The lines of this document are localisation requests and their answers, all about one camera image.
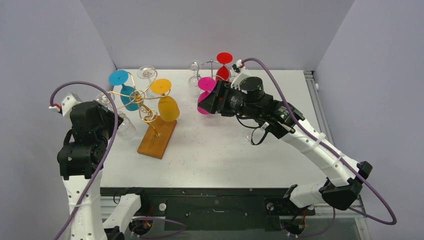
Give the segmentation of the clear etched goblet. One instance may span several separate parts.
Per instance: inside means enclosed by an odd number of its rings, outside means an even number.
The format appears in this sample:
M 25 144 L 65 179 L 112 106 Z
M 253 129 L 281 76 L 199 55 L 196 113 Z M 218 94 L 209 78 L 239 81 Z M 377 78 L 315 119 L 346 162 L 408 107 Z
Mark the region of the clear etched goblet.
M 132 139 L 136 134 L 136 127 L 125 113 L 122 111 L 117 111 L 117 113 L 123 119 L 117 129 L 117 136 L 122 140 Z

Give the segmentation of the clear champagne flute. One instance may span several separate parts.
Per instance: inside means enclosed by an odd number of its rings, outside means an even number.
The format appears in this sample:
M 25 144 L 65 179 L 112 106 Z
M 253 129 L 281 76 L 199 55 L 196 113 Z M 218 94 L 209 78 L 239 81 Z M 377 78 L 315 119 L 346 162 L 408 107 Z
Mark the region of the clear champagne flute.
M 250 128 L 246 129 L 242 134 L 243 139 L 250 143 L 253 138 L 253 132 L 254 132 L 253 129 L 250 129 Z

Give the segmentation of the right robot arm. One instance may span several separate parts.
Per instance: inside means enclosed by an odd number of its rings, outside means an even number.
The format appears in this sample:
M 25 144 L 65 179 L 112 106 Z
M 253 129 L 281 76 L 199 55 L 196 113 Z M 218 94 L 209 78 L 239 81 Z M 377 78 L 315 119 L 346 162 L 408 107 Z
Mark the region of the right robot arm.
M 293 105 L 285 105 L 264 92 L 263 81 L 251 76 L 241 81 L 241 89 L 219 80 L 197 106 L 223 117 L 254 120 L 264 133 L 292 145 L 313 162 L 325 175 L 325 181 L 292 185 L 282 199 L 283 209 L 294 214 L 299 209 L 326 203 L 345 211 L 358 198 L 363 181 L 373 167 L 367 161 L 358 162 L 343 156 L 339 150 L 329 150 L 331 143 L 315 130 Z

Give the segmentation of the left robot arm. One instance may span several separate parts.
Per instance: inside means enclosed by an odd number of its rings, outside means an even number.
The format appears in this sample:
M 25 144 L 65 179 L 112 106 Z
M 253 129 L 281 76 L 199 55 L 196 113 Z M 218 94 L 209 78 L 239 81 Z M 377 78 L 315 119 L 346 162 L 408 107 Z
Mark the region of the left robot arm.
M 57 154 L 69 217 L 54 238 L 70 230 L 72 240 L 123 240 L 132 215 L 149 210 L 148 199 L 125 194 L 112 215 L 102 220 L 103 165 L 123 118 L 95 100 L 73 105 L 69 117 L 72 126 Z

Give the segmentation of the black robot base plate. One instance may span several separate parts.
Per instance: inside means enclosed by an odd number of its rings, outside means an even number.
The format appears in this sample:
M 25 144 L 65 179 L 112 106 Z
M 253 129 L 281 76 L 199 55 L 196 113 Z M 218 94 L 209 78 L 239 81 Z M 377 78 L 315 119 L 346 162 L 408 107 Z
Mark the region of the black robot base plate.
M 280 223 L 299 224 L 316 216 L 316 207 L 300 212 L 285 198 L 287 188 L 142 188 L 101 187 L 106 206 L 126 194 L 139 194 L 135 215 L 164 217 L 183 223 L 189 231 L 276 230 Z

